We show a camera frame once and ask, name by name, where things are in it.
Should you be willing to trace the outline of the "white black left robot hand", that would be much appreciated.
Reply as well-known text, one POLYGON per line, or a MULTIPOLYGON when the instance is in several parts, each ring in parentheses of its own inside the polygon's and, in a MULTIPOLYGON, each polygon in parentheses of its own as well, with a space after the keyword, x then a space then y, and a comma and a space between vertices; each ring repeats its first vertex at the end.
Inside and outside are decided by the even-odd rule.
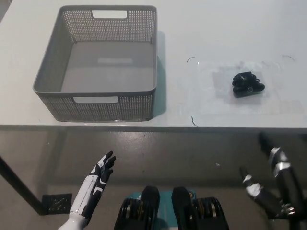
POLYGON ((69 217, 81 219, 81 228, 90 222, 92 214, 105 190, 106 184, 113 173, 116 156, 113 151, 104 155, 84 179, 71 206, 69 217))

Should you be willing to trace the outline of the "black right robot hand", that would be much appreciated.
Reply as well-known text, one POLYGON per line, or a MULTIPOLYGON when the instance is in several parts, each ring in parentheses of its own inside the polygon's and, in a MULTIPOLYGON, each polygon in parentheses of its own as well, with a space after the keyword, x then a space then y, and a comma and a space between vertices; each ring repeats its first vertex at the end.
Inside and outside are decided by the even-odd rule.
POLYGON ((307 205, 293 167, 284 150, 275 145, 265 133, 259 133, 261 151, 265 154, 276 180, 280 197, 253 180, 247 169, 239 169, 242 184, 249 197, 264 209, 270 219, 301 221, 307 218, 307 205))

